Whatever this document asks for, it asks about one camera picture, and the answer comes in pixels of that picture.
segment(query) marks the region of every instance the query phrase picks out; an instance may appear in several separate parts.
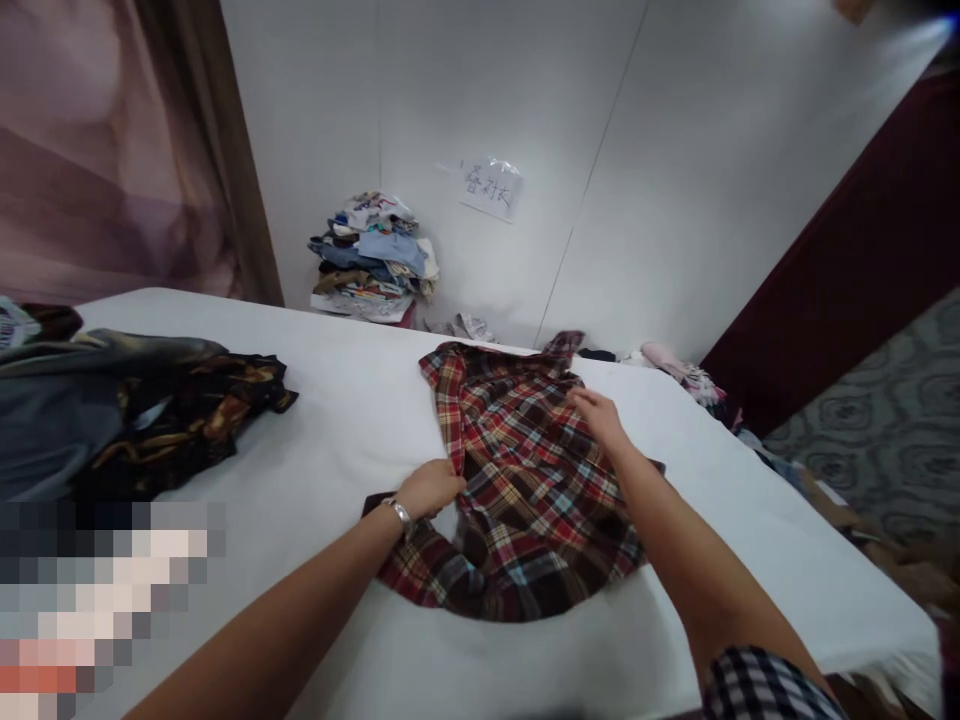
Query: blue and white checkered fabric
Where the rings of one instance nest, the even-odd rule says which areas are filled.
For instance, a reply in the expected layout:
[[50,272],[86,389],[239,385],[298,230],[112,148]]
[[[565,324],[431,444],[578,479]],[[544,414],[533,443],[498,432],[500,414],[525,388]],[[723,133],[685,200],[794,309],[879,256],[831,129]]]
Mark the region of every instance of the blue and white checkered fabric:
[[845,720],[837,704],[793,663],[758,647],[713,661],[703,698],[708,720]]

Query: hand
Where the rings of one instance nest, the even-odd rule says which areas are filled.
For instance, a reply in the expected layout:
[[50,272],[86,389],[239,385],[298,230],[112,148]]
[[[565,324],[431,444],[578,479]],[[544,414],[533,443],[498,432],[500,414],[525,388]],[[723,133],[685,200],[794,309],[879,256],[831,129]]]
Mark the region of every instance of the hand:
[[608,458],[612,459],[616,453],[633,446],[620,424],[613,400],[587,388],[574,388],[567,393],[567,399],[587,421],[590,432]]
[[396,500],[411,520],[435,515],[453,502],[467,481],[453,473],[449,460],[430,460],[413,471],[397,491]]

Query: person's right hand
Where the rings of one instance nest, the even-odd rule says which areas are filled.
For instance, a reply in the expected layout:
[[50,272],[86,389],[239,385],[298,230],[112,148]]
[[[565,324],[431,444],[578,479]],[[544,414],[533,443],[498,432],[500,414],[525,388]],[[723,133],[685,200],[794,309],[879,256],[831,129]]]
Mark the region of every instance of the person's right hand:
[[633,446],[620,424],[613,400],[587,388],[574,388],[567,393],[567,399],[587,421],[590,432],[608,458],[612,459],[616,453]]

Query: pixelated area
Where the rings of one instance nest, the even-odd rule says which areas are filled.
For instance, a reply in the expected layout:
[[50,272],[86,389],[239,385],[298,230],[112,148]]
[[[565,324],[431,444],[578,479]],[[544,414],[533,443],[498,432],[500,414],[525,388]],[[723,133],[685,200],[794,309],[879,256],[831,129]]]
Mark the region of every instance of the pixelated area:
[[0,717],[68,720],[223,557],[220,503],[0,505]]

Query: white wall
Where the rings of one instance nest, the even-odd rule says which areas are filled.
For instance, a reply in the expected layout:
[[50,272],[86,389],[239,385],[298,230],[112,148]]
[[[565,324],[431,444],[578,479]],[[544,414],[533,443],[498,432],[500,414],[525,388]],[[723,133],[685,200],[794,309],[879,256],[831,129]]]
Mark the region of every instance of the white wall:
[[904,7],[652,2],[539,342],[701,359],[942,45]]
[[306,309],[307,249],[340,203],[380,182],[376,0],[223,0],[287,307]]
[[[698,359],[942,44],[907,4],[222,0],[287,305],[379,185],[435,241],[428,317]],[[523,173],[513,225],[458,202],[477,155]]]

